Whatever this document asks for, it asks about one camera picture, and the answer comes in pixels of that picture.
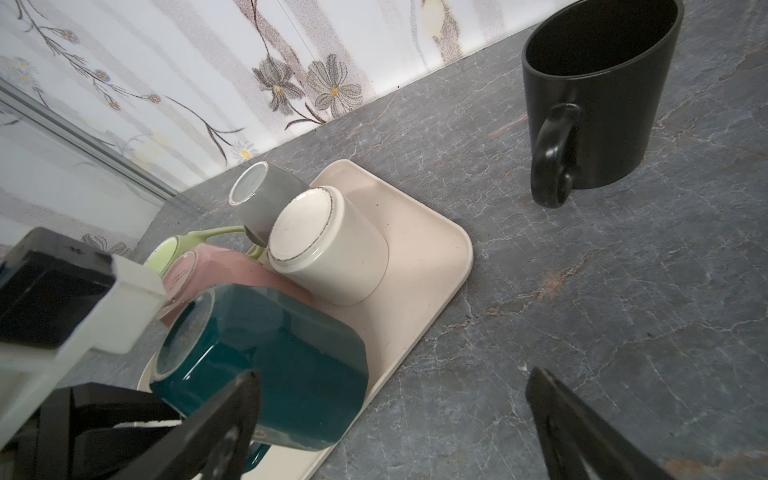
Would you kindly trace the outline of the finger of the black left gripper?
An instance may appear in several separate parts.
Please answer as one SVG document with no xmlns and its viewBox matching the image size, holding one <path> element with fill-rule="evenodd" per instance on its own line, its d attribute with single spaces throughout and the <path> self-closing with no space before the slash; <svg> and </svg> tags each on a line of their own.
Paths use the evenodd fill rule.
<svg viewBox="0 0 768 480">
<path fill-rule="evenodd" d="M 54 390 L 11 438 L 13 479 L 106 479 L 181 415 L 150 392 L 100 383 Z"/>
</svg>

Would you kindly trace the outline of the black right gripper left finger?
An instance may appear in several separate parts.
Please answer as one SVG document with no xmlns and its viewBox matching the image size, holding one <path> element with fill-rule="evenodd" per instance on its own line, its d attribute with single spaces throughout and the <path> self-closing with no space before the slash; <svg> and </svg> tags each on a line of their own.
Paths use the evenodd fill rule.
<svg viewBox="0 0 768 480">
<path fill-rule="evenodd" d="M 261 408 L 259 374 L 239 374 L 115 479 L 239 479 Z"/>
</svg>

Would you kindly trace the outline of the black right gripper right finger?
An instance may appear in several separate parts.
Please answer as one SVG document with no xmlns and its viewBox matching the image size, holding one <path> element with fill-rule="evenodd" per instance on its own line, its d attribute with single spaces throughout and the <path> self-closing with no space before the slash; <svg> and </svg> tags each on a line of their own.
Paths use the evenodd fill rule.
<svg viewBox="0 0 768 480">
<path fill-rule="evenodd" d="M 531 371 L 526 399 L 551 479 L 587 479 L 586 466 L 601 479 L 671 477 L 550 371 Z"/>
</svg>

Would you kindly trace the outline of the dark teal mug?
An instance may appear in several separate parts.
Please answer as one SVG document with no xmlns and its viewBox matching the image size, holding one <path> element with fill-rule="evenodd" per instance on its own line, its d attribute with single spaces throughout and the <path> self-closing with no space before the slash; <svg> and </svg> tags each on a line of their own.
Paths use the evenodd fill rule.
<svg viewBox="0 0 768 480">
<path fill-rule="evenodd" d="M 174 321 L 150 389 L 189 416 L 246 370 L 260 383 L 247 471 L 271 446 L 335 445 L 360 413 L 369 381 L 364 341 L 350 326 L 275 288 L 221 284 Z"/>
</svg>

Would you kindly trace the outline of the black mug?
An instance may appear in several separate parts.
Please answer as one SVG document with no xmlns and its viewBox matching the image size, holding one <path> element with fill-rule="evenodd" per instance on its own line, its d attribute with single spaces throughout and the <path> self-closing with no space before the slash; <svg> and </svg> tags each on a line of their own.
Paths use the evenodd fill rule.
<svg viewBox="0 0 768 480">
<path fill-rule="evenodd" d="M 533 200 L 621 180 L 644 158 L 684 19 L 680 1 L 577 1 L 522 52 Z"/>
</svg>

